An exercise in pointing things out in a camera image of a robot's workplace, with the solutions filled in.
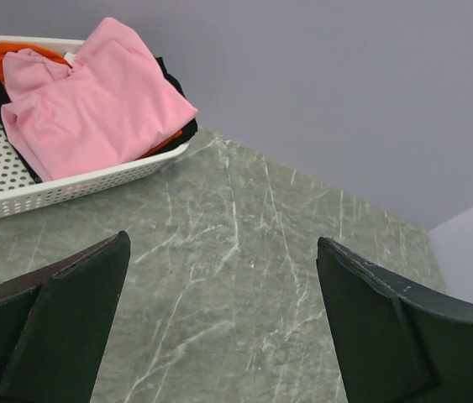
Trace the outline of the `pink t shirt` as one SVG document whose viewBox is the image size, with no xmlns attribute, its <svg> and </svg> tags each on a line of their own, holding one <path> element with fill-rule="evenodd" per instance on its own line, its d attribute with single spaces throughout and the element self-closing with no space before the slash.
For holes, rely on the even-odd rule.
<svg viewBox="0 0 473 403">
<path fill-rule="evenodd" d="M 2 66 L 8 142 L 42 181 L 138 160 L 198 114 L 115 18 L 96 27 L 70 65 L 22 49 Z"/>
</svg>

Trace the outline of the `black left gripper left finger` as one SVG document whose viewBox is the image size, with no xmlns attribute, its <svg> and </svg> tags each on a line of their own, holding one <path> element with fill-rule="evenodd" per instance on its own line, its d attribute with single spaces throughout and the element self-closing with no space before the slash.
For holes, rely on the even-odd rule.
<svg viewBox="0 0 473 403">
<path fill-rule="evenodd" d="M 0 284 L 0 402 L 88 402 L 129 267 L 121 231 Z"/>
</svg>

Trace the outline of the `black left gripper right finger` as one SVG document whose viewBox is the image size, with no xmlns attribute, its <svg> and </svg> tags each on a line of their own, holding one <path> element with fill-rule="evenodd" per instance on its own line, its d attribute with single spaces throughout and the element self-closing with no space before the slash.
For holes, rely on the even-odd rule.
<svg viewBox="0 0 473 403">
<path fill-rule="evenodd" d="M 349 402 L 473 402 L 473 304 L 318 240 L 317 270 Z"/>
</svg>

